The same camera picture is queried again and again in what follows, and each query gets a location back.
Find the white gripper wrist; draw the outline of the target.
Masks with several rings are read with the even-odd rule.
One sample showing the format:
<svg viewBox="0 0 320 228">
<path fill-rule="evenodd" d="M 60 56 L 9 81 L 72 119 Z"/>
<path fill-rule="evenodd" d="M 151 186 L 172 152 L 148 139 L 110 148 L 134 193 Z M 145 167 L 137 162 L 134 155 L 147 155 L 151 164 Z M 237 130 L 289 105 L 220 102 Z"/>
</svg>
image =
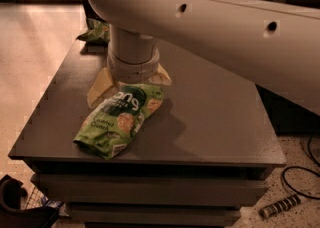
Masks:
<svg viewBox="0 0 320 228">
<path fill-rule="evenodd" d="M 159 64 L 160 54 L 156 50 L 151 59 L 145 62 L 129 64 L 120 60 L 111 51 L 108 52 L 107 67 L 97 75 L 93 85 L 87 93 L 88 106 L 96 108 L 105 98 L 113 95 L 117 88 L 117 81 L 134 84 L 149 78 L 149 82 L 156 85 L 170 86 L 172 80 L 168 72 Z"/>
</svg>

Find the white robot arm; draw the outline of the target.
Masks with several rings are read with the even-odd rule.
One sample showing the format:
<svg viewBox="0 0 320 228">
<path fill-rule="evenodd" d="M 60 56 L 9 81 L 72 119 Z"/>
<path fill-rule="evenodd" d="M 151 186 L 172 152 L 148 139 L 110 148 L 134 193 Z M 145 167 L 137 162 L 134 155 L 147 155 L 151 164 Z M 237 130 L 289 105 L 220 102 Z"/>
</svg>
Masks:
<svg viewBox="0 0 320 228">
<path fill-rule="evenodd" d="M 320 114 L 320 11 L 260 0 L 89 0 L 104 20 L 182 47 Z"/>
</svg>

